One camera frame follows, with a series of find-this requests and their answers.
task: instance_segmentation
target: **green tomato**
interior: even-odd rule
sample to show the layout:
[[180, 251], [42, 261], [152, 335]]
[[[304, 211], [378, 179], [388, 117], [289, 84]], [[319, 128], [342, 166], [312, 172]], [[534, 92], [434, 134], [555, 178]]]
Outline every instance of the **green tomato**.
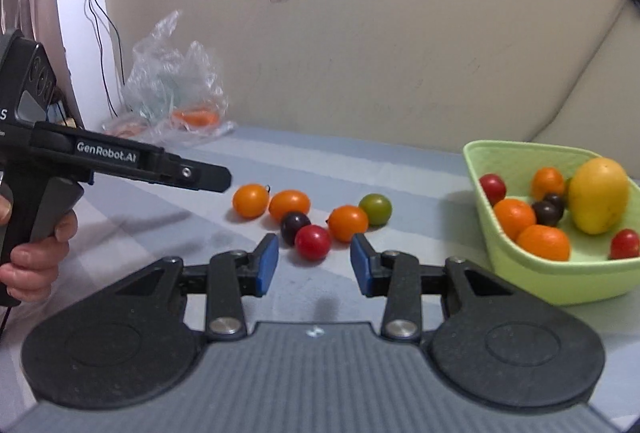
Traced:
[[382, 194], [367, 194], [360, 201], [358, 207], [367, 213], [369, 225], [385, 225], [393, 212], [391, 202]]

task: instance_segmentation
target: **gray gripper base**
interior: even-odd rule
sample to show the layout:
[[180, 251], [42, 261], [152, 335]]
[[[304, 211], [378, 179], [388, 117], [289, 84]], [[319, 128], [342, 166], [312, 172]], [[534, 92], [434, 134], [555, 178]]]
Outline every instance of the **gray gripper base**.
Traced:
[[261, 323], [211, 345], [161, 397], [117, 411], [34, 407], [9, 433], [616, 433], [584, 405], [502, 413], [445, 386], [420, 350], [368, 323]]

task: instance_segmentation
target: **clear plastic bag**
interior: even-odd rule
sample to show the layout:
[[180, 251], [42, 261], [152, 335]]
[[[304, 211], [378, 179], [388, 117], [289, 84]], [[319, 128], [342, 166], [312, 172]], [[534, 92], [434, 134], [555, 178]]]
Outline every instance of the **clear plastic bag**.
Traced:
[[130, 111], [104, 124], [105, 133], [156, 145], [193, 145], [236, 127], [225, 120], [228, 99], [215, 53], [194, 41], [183, 55], [170, 43], [181, 15], [171, 13], [133, 47], [133, 68], [120, 89]]

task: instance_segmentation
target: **light green plastic container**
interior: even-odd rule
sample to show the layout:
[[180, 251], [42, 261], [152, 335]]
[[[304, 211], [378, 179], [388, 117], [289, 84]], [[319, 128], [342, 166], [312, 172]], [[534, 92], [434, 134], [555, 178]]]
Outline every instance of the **light green plastic container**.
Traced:
[[572, 244], [568, 262], [533, 256], [513, 243], [502, 231], [478, 181], [487, 173], [500, 175], [507, 185], [507, 197], [530, 202], [530, 183], [538, 169], [556, 167], [564, 178], [571, 178], [580, 165], [599, 155], [564, 146], [500, 141], [470, 142], [463, 153], [476, 192], [489, 259], [498, 276], [555, 305], [600, 301], [640, 285], [640, 257], [607, 259], [615, 233], [627, 227], [640, 233], [640, 188], [631, 179], [625, 216], [608, 233], [585, 235], [565, 212], [558, 227]]

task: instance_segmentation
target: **orange fruit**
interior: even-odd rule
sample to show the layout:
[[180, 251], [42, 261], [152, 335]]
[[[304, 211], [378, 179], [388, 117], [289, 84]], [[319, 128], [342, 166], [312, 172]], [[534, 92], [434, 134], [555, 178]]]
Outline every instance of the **orange fruit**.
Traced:
[[271, 199], [269, 204], [269, 214], [278, 223], [282, 220], [282, 217], [291, 212], [297, 210], [304, 212], [305, 214], [311, 209], [311, 200], [302, 191], [296, 191], [293, 189], [287, 191], [281, 191]]
[[494, 213], [504, 233], [513, 241], [527, 227], [536, 224], [536, 214], [531, 206], [516, 198], [505, 198], [495, 204]]
[[332, 211], [326, 223], [335, 239], [349, 243], [353, 235], [367, 232], [369, 217], [359, 207], [342, 206]]
[[231, 203], [241, 217], [257, 218], [267, 210], [269, 190], [260, 184], [247, 184], [236, 191]]
[[528, 253], [553, 261], [568, 261], [571, 256], [571, 243], [560, 229], [545, 225], [532, 225], [520, 233], [516, 240], [518, 246]]
[[531, 181], [531, 196], [540, 201], [546, 194], [564, 194], [564, 178], [556, 168], [542, 168], [536, 171]]

